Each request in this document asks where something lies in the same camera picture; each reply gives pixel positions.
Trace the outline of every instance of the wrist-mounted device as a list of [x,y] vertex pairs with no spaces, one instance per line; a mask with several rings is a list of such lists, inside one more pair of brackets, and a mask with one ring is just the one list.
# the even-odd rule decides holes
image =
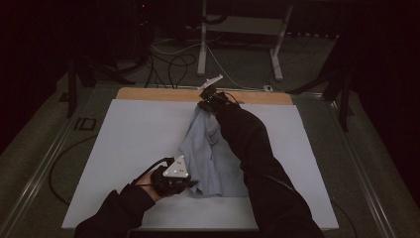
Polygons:
[[132,184],[136,184],[146,173],[158,164],[165,162],[166,166],[159,166],[151,175],[151,186],[159,196],[169,196],[182,193],[187,187],[193,187],[198,181],[191,180],[183,156],[175,159],[163,158],[154,163],[144,173],[142,173]]
[[217,112],[229,104],[236,104],[238,102],[232,102],[228,99],[225,92],[217,92],[217,89],[213,85],[209,85],[203,89],[200,94],[202,101],[198,102],[198,106],[207,112]]

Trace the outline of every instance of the dark background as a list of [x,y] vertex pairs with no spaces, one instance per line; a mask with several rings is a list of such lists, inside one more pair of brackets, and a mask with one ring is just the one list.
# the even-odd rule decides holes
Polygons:
[[[112,39],[111,42],[98,40],[105,39],[101,37],[104,32],[115,29],[105,20],[98,20],[96,16],[100,13],[95,10],[94,2],[75,5],[72,1],[2,1],[0,153],[55,91],[56,81],[67,71],[69,45],[76,42],[85,47],[96,46],[98,49],[92,49],[90,54],[111,63],[118,53],[126,54],[124,49],[115,48]],[[107,1],[98,2],[106,5]],[[266,9],[255,9],[253,1],[242,2],[242,7],[236,9],[238,14],[275,14],[267,10],[273,9],[273,1],[266,1]],[[153,19],[168,35],[182,40],[191,36],[185,30],[186,25],[199,25],[200,16],[195,13],[200,13],[200,6],[196,0],[159,0],[154,6]],[[127,9],[120,10],[115,16],[127,17]],[[229,12],[230,8],[229,4],[215,1],[209,10]],[[417,204],[420,204],[419,12],[419,4],[414,0],[306,1],[295,4],[288,27],[292,36],[298,33],[341,35],[323,73],[339,68],[343,62],[351,66],[352,90],[359,94]],[[90,30],[82,31],[81,26]]]

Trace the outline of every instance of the table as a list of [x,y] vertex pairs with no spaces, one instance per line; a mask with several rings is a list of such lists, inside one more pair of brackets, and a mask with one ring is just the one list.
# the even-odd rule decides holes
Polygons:
[[[173,153],[183,140],[199,93],[198,90],[188,89],[122,88],[117,99],[111,103],[62,227],[74,228],[96,212],[110,190],[122,189],[152,163],[163,157],[177,156]],[[269,92],[230,93],[245,102],[242,106],[265,123],[274,155],[283,163],[296,189],[308,201],[314,220],[323,229],[338,228],[300,116],[290,96]],[[160,201],[147,211],[141,229],[258,228],[247,197],[197,199],[186,190]]]

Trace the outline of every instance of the black jacket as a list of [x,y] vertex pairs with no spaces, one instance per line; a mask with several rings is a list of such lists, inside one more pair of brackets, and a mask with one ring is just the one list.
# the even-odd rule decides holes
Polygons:
[[[254,216],[264,237],[324,237],[310,209],[283,167],[273,156],[263,122],[238,106],[227,106],[216,116],[224,139],[241,160]],[[155,203],[139,186],[112,191],[99,211],[76,227],[74,237],[120,237],[141,226],[143,214]]]

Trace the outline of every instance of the white table surface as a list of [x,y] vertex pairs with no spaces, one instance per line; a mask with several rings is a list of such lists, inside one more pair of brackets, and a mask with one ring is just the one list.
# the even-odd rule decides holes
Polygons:
[[[62,223],[74,228],[95,214],[107,194],[121,189],[154,162],[179,156],[196,102],[115,99]],[[266,125],[274,155],[308,202],[322,229],[338,228],[329,196],[294,105],[242,105]],[[189,190],[157,203],[141,229],[257,229],[249,199],[193,198]]]

